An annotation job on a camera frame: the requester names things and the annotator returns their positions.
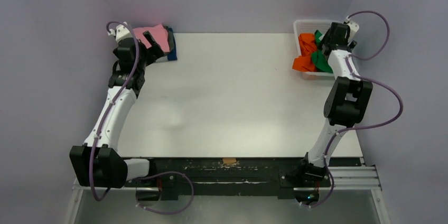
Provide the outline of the green t shirt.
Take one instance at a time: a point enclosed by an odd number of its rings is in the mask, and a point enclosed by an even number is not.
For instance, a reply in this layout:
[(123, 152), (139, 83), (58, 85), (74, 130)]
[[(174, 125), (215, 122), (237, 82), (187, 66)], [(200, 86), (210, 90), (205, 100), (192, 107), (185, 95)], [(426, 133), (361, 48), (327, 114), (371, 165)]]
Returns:
[(311, 61), (314, 64), (317, 72), (333, 73), (332, 68), (329, 66), (322, 50), (319, 48), (319, 44), (323, 39), (323, 34), (316, 30), (314, 32), (314, 42), (316, 45), (316, 51), (311, 54)]

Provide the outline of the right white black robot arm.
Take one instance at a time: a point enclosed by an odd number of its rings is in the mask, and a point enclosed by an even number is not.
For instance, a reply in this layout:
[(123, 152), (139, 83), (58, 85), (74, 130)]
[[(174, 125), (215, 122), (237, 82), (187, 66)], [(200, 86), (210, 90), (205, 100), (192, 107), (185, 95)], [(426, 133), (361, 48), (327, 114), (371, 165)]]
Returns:
[(348, 23), (332, 22), (318, 44), (335, 81), (324, 104), (322, 131), (299, 166), (282, 176), (286, 181), (310, 185), (329, 176), (328, 165), (338, 143), (350, 128), (363, 120), (373, 84), (356, 77), (350, 34)]

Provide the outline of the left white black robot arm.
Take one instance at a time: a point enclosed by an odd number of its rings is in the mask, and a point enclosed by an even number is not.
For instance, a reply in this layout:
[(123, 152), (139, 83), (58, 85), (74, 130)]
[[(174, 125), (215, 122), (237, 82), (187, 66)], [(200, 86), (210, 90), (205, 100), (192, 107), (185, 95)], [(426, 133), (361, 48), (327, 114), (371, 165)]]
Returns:
[(145, 82), (145, 69), (165, 56), (176, 59), (176, 45), (171, 28), (164, 26), (167, 37), (157, 41), (155, 34), (144, 31), (135, 50), (131, 36), (120, 38), (113, 54), (117, 61), (108, 82), (107, 98), (92, 132), (81, 146), (73, 146), (69, 157), (81, 186), (121, 188), (137, 179), (143, 186), (157, 181), (157, 171), (147, 158), (122, 158), (117, 153), (126, 117), (137, 101)]

